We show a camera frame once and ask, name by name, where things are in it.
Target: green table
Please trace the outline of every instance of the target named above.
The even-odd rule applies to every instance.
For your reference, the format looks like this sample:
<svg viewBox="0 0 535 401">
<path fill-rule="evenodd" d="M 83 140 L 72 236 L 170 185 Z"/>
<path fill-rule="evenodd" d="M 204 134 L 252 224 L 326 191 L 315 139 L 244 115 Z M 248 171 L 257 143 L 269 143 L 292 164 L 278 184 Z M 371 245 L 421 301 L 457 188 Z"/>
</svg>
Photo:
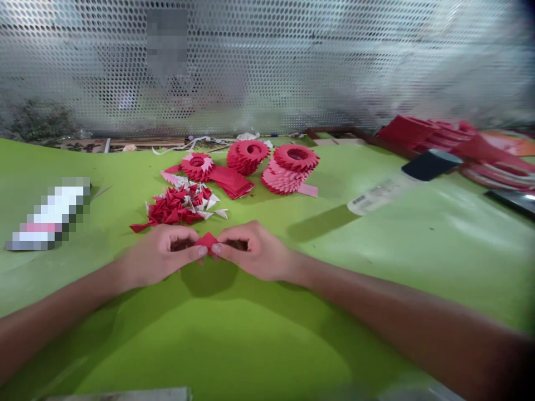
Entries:
<svg viewBox="0 0 535 401">
<path fill-rule="evenodd" d="M 230 219 L 213 216 L 195 228 L 218 234 L 258 219 L 312 256 L 528 329 L 531 222 L 454 174 L 338 229 L 322 220 L 317 231 L 302 232 L 303 222 L 405 163 L 371 146 L 315 150 L 322 159 L 308 183 L 319 187 L 318 199 L 273 195 L 256 173 L 254 197 L 229 200 L 211 184 Z M 89 176 L 97 187 L 113 185 L 58 249 L 0 251 L 0 313 L 100 267 L 140 239 L 128 225 L 144 222 L 144 202 L 165 185 L 160 170 L 183 155 L 80 154 L 0 140 L 3 241 L 54 185 L 52 178 Z M 224 154 L 213 156 L 224 163 Z M 179 386 L 191 387 L 196 401 L 310 399 L 346 385 L 378 393 L 407 375 L 425 377 L 342 310 L 303 289 L 261 282 L 210 260 L 104 306 L 40 352 L 0 390 L 0 399 Z"/>
</svg>

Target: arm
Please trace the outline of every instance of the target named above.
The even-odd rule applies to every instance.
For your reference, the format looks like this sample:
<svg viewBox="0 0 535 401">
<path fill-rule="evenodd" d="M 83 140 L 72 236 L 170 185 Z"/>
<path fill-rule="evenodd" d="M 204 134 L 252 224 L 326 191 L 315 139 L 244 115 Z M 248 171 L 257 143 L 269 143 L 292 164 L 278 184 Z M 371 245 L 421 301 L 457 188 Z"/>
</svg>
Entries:
<svg viewBox="0 0 535 401">
<path fill-rule="evenodd" d="M 115 296 L 163 280 L 206 255 L 191 228 L 160 225 L 129 252 L 43 300 L 0 319 L 0 386 L 55 337 Z"/>
<path fill-rule="evenodd" d="M 507 374 L 533 347 L 532 339 L 462 305 L 291 251 L 257 222 L 217 240 L 214 253 L 262 280 L 288 281 L 341 306 L 468 401 L 502 399 Z M 228 241 L 246 241 L 247 251 Z"/>
</svg>

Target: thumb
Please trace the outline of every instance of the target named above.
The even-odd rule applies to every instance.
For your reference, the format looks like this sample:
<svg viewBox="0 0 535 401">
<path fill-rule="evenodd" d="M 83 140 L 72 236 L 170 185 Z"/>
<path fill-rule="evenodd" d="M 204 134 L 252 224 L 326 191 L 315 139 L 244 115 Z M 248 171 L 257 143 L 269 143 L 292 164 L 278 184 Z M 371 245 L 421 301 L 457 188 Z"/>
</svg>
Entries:
<svg viewBox="0 0 535 401">
<path fill-rule="evenodd" d="M 247 255 L 245 251 L 239 251 L 230 245 L 222 243 L 212 245 L 212 252 L 237 265 L 240 265 L 240 262 L 243 262 L 244 257 Z"/>
<path fill-rule="evenodd" d="M 175 260 L 177 260 L 181 267 L 184 265 L 187 265 L 188 263 L 194 262 L 206 254 L 208 254 L 208 248 L 204 245 L 197 245 L 190 248 L 186 248 L 185 250 L 181 250 L 178 252 L 173 252 Z"/>
</svg>

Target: metal mesh wall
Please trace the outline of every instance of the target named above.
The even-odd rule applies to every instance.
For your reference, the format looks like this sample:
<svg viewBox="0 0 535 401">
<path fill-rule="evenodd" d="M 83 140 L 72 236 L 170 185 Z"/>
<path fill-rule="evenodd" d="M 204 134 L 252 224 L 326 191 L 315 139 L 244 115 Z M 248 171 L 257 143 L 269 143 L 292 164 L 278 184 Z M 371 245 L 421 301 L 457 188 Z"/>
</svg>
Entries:
<svg viewBox="0 0 535 401">
<path fill-rule="evenodd" d="M 155 9 L 187 11 L 187 69 L 149 65 Z M 51 101 L 111 136 L 533 121 L 532 32 L 505 0 L 1 0 L 0 115 Z"/>
</svg>

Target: plastic bottle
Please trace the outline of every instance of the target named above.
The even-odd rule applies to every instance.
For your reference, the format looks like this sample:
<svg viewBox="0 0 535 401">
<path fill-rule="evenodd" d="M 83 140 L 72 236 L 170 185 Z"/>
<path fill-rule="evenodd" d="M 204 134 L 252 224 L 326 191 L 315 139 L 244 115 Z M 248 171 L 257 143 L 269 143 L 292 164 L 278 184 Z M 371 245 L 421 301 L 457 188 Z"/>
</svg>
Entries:
<svg viewBox="0 0 535 401">
<path fill-rule="evenodd" d="M 441 150 L 430 149 L 405 164 L 401 171 L 347 204 L 347 208 L 358 216 L 364 216 L 389 204 L 412 188 L 431 181 L 451 170 L 463 161 L 457 156 Z"/>
</svg>

